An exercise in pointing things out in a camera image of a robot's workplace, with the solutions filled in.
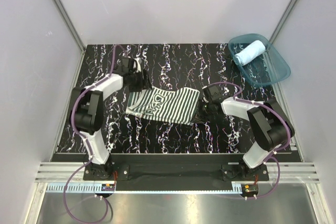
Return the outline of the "green white striped towel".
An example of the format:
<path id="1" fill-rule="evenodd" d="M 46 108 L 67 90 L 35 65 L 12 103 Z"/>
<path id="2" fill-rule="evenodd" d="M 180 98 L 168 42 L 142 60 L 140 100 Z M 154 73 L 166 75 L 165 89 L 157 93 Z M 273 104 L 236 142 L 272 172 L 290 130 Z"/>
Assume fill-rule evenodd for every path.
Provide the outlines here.
<path id="1" fill-rule="evenodd" d="M 146 120 L 191 125 L 199 96 L 198 90 L 188 87 L 177 91 L 154 87 L 131 92 L 126 114 Z"/>

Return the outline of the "light blue towel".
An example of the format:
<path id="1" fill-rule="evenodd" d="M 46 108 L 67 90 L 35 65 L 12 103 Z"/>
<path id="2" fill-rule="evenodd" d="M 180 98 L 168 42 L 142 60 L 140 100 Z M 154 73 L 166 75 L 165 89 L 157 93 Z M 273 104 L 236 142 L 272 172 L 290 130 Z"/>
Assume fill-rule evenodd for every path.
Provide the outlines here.
<path id="1" fill-rule="evenodd" d="M 265 45 L 260 40 L 255 40 L 241 52 L 234 55 L 234 61 L 240 66 L 245 66 L 258 56 L 262 55 L 265 51 Z"/>

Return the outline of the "teal transparent plastic bin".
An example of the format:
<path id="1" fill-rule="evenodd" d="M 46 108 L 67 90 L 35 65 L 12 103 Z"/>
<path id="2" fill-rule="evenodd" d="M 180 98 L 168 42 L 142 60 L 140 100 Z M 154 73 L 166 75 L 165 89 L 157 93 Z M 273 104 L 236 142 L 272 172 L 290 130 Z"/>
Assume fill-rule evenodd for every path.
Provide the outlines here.
<path id="1" fill-rule="evenodd" d="M 245 66 L 235 63 L 234 55 L 255 40 L 260 40 L 266 51 Z M 267 87 L 286 80 L 291 70 L 273 44 L 260 34 L 245 34 L 232 38 L 228 43 L 231 57 L 245 80 L 253 87 Z"/>

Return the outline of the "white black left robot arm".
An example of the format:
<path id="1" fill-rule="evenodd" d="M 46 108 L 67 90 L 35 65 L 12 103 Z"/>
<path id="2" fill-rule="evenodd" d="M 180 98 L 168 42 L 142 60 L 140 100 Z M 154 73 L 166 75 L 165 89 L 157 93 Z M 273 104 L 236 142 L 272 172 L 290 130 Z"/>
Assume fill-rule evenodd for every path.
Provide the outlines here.
<path id="1" fill-rule="evenodd" d="M 97 165 L 95 174 L 103 180 L 113 175 L 113 167 L 107 163 L 109 152 L 101 132 L 104 101 L 124 88 L 130 92 L 152 89 L 148 72 L 141 67 L 140 58 L 122 58 L 112 73 L 86 87 L 74 87 L 71 92 L 67 120 L 84 142 L 89 160 Z"/>

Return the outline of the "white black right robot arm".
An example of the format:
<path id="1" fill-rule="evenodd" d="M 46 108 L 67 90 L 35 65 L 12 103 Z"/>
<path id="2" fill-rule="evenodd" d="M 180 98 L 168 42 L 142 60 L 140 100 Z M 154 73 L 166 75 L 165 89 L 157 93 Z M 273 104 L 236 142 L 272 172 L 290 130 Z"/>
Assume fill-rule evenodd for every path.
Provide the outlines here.
<path id="1" fill-rule="evenodd" d="M 257 174 L 257 167 L 265 163 L 277 151 L 286 148 L 295 130 L 276 100 L 258 102 L 241 99 L 242 89 L 236 84 L 224 82 L 237 88 L 232 97 L 225 98 L 215 82 L 202 89 L 203 97 L 198 100 L 193 123 L 208 122 L 213 115 L 235 116 L 249 121 L 255 142 L 243 155 L 238 167 L 239 176 L 250 180 Z"/>

